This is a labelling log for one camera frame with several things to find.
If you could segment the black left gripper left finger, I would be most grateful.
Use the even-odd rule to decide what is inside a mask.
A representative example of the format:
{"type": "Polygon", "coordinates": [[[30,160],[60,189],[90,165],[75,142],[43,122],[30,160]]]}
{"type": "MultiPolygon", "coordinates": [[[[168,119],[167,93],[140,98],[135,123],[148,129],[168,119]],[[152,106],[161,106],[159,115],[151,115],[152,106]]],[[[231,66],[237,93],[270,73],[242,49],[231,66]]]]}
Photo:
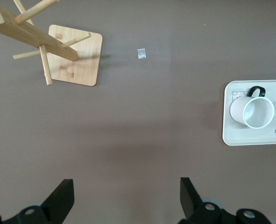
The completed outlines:
{"type": "Polygon", "coordinates": [[[74,205],[74,183],[64,179],[41,205],[24,208],[0,224],[62,224],[74,205]]]}

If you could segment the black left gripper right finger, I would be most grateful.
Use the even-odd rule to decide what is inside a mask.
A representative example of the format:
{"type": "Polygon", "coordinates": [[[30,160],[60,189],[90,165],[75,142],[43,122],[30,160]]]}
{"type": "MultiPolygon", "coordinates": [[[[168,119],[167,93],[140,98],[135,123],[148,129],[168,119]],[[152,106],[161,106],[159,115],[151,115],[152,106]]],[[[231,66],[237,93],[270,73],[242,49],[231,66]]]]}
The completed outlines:
{"type": "Polygon", "coordinates": [[[235,215],[213,202],[202,201],[190,178],[180,179],[180,203],[185,214],[181,224],[269,224],[269,219],[253,209],[239,209],[235,215]]]}

